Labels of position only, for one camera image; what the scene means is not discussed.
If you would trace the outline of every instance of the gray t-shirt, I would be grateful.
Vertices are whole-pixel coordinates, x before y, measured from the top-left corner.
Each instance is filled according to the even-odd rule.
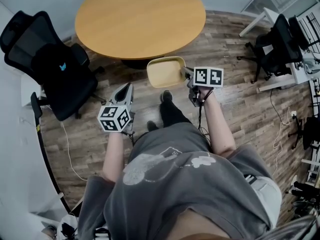
[[[116,184],[88,179],[78,222],[80,240],[104,225],[113,240],[163,240],[179,214],[191,209],[231,238],[254,239],[271,228],[268,215],[244,175],[271,178],[249,146],[228,159],[187,122],[152,131],[133,147]]]

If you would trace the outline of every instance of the t-shirt sleeve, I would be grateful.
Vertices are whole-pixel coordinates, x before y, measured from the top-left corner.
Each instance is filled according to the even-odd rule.
[[[228,160],[243,173],[243,175],[262,176],[272,179],[269,168],[251,145],[238,147]]]
[[[113,182],[108,182],[99,176],[88,178],[78,221],[79,240],[94,239],[96,228],[106,223],[104,207],[114,186]]]

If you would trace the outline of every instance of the blue logo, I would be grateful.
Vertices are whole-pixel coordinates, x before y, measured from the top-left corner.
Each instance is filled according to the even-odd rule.
[[[67,66],[66,66],[66,63],[63,63],[63,65],[59,66],[59,67],[60,67],[61,71],[65,71]]]

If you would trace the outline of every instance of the black floor trim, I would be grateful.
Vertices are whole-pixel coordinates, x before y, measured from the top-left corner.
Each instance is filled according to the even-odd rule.
[[[42,134],[41,134],[41,128],[39,126],[39,119],[37,118],[34,118],[35,120],[35,125],[37,126],[37,135],[38,135],[38,139],[39,139],[39,144],[40,144],[40,148],[41,148],[41,152],[42,152],[42,156],[43,156],[43,160],[44,160],[44,163],[45,163],[45,166],[46,166],[46,169],[48,170],[48,173],[49,173],[49,176],[51,178],[51,181],[52,181],[52,184],[55,188],[55,191],[57,192],[57,194],[59,194],[61,191],[59,189],[59,186],[56,182],[56,179],[55,179],[55,176],[51,170],[51,167],[50,167],[50,163],[49,163],[49,160],[48,160],[48,157],[47,157],[47,153],[46,153],[46,149],[45,149],[45,145],[44,145],[44,140],[42,139]],[[64,208],[66,209],[67,213],[70,213],[71,210],[70,210],[70,207],[68,206],[66,200],[64,197],[61,198],[61,202],[64,206]]]

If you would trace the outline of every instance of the white cable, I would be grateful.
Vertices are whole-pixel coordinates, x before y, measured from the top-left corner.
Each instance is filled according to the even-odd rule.
[[[70,152],[69,152],[69,138],[68,138],[68,134],[67,134],[67,131],[66,131],[66,128],[65,128],[65,125],[64,125],[63,122],[61,122],[61,125],[62,125],[62,127],[63,127],[63,129],[64,129],[65,136],[66,136],[66,142],[67,142],[67,147],[68,147],[68,156],[69,156],[71,168],[72,168],[72,170],[74,171],[74,173],[75,173],[81,180],[83,180],[83,181],[88,181],[87,179],[81,178],[81,177],[79,176],[79,174],[76,173],[75,169],[74,169],[73,166],[72,166],[71,157],[70,157]]]
[[[272,176],[273,175],[275,175],[275,173],[276,173],[276,171],[278,170],[278,157],[279,157],[279,155],[281,154],[281,152],[282,152],[282,143],[281,143],[281,141],[279,141],[278,142],[278,145],[276,145],[275,146],[275,143],[276,143],[276,140],[279,138],[279,136],[280,136],[280,133],[281,133],[281,126],[289,126],[290,125],[290,121],[289,121],[289,117],[288,117],[288,114],[289,114],[289,112],[290,112],[290,114],[291,114],[291,111],[290,111],[290,107],[288,106],[288,110],[286,111],[286,119],[288,120],[288,123],[284,123],[284,122],[280,122],[280,126],[279,126],[279,134],[278,134],[278,136],[274,139],[274,141],[273,141],[273,148],[274,149],[276,149],[277,147],[279,147],[280,146],[280,152],[276,155],[276,157],[275,157],[275,171],[273,172],[273,174],[272,174]]]

